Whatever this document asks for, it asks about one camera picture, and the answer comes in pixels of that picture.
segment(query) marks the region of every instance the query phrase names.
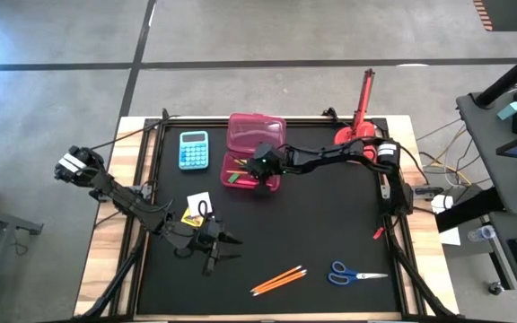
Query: yellow sticky note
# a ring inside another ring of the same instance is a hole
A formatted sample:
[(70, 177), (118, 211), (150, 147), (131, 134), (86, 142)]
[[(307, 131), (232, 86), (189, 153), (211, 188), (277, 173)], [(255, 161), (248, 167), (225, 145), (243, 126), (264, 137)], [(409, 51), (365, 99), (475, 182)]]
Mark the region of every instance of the yellow sticky note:
[(191, 217), (190, 210), (188, 209), (188, 207), (187, 210), (185, 210), (185, 213), (183, 214), (183, 217), (180, 219), (180, 221), (195, 228), (198, 228), (201, 225), (203, 225), (203, 217), (201, 215)]

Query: calculator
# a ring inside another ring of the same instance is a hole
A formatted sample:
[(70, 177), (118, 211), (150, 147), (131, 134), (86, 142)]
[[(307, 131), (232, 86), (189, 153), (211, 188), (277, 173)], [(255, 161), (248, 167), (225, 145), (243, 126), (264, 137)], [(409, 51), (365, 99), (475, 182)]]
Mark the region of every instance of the calculator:
[(189, 131), (180, 134), (179, 168), (201, 170), (208, 166), (208, 133)]

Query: paper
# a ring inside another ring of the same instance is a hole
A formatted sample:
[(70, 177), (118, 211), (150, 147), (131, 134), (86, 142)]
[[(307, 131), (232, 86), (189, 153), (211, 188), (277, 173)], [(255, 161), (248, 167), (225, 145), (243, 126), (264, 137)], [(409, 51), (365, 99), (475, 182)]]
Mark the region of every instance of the paper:
[(206, 212), (208, 214), (213, 212), (213, 207), (211, 206), (211, 197), (208, 195), (208, 192), (204, 192), (195, 194), (193, 196), (187, 196), (188, 209), (191, 216), (202, 215), (198, 211), (198, 203), (200, 201), (206, 201)]
[[(453, 205), (454, 198), (452, 196), (444, 195), (435, 196), (431, 203), (432, 211), (436, 214), (452, 208)], [(444, 244), (459, 246), (461, 243), (460, 232), (458, 231), (458, 228), (452, 228), (440, 233), (440, 242)]]
[(440, 233), (440, 242), (444, 244), (459, 246), (461, 243), (460, 232), (458, 231), (458, 227)]

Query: pink plastic container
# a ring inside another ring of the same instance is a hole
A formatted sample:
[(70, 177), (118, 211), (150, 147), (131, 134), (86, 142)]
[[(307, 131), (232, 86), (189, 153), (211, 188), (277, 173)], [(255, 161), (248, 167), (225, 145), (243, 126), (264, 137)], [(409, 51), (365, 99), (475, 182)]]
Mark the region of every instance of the pink plastic container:
[[(248, 174), (240, 174), (234, 183), (229, 183), (232, 173), (242, 171), (235, 159), (246, 160), (252, 157), (260, 143), (278, 147), (285, 143), (286, 122), (282, 118), (274, 118), (261, 114), (233, 113), (229, 118), (226, 145), (221, 170), (221, 182), (230, 188), (254, 188), (259, 182)], [(267, 181), (271, 191), (280, 186), (280, 176), (273, 176)]]

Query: orange pencil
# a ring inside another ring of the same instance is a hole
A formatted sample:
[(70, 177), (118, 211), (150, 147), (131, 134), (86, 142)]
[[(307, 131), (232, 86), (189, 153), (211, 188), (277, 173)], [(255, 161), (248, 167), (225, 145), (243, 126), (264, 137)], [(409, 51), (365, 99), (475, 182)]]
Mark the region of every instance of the orange pencil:
[(250, 290), (250, 292), (255, 292), (257, 289), (260, 289), (260, 288), (266, 287), (268, 284), (271, 284), (271, 283), (273, 283), (273, 282), (275, 282), (275, 281), (277, 281), (277, 280), (279, 280), (279, 279), (283, 278), (283, 277), (284, 277), (284, 276), (286, 276), (286, 275), (290, 275), (290, 274), (292, 274), (293, 272), (295, 272), (295, 271), (297, 271), (297, 270), (299, 270), (299, 269), (301, 269), (301, 268), (302, 268), (302, 265), (300, 265), (300, 266), (296, 266), (295, 268), (293, 268), (293, 269), (291, 269), (291, 270), (285, 271), (285, 272), (283, 272), (281, 275), (278, 275), (277, 277), (275, 277), (275, 278), (273, 278), (273, 279), (271, 279), (271, 280), (269, 280), (269, 281), (266, 281), (266, 282), (264, 282), (263, 284), (260, 284), (259, 286), (257, 286), (257, 287), (255, 287), (255, 288), (251, 289), (251, 290)]
[(306, 270), (302, 270), (302, 271), (300, 271), (300, 272), (298, 272), (296, 274), (289, 275), (285, 279), (281, 279), (281, 280), (279, 280), (276, 283), (270, 284), (267, 287), (264, 287), (262, 289), (257, 290), (255, 293), (252, 294), (252, 297), (255, 297), (257, 295), (260, 295), (260, 294), (268, 292), (268, 291), (272, 291), (272, 290), (274, 290), (277, 287), (280, 287), (280, 286), (282, 286), (284, 284), (288, 284), (288, 283), (290, 283), (290, 282), (292, 282), (294, 280), (297, 280), (297, 279), (305, 277), (305, 276), (306, 276)]

